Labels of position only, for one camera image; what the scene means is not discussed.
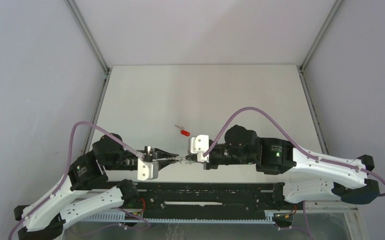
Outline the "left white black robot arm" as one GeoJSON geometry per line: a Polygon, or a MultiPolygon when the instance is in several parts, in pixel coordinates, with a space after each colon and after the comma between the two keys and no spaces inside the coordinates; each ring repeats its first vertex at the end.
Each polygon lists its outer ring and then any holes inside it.
{"type": "Polygon", "coordinates": [[[159,170],[177,162],[178,154],[147,146],[146,160],[138,158],[107,135],[79,156],[68,168],[68,175],[57,192],[50,190],[31,205],[14,209],[17,221],[23,221],[17,236],[20,240],[54,240],[72,225],[89,216],[113,208],[133,208],[141,199],[135,183],[124,179],[93,197],[77,201],[91,190],[103,187],[109,180],[106,170],[140,170],[143,179],[156,179],[159,170]]]}

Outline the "metal disc keyring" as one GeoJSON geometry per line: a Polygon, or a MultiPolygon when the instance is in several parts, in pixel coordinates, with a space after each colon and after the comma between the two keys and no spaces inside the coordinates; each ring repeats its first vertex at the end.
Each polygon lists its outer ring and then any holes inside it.
{"type": "Polygon", "coordinates": [[[190,160],[187,157],[178,156],[178,157],[175,158],[175,160],[176,160],[176,162],[178,162],[180,164],[188,165],[190,163],[190,160]]]}

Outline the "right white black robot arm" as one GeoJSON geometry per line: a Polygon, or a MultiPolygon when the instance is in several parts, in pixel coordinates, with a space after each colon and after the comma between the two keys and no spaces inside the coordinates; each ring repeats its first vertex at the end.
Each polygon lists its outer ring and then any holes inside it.
{"type": "Polygon", "coordinates": [[[224,142],[213,144],[207,135],[190,139],[186,159],[203,164],[205,170],[221,165],[255,165],[265,175],[305,173],[314,180],[277,182],[273,185],[271,202],[277,209],[303,201],[341,201],[366,205],[381,195],[379,182],[368,177],[374,169],[373,157],[355,159],[333,157],[308,149],[299,149],[279,138],[259,137],[254,130],[234,125],[224,135],[224,142]]]}

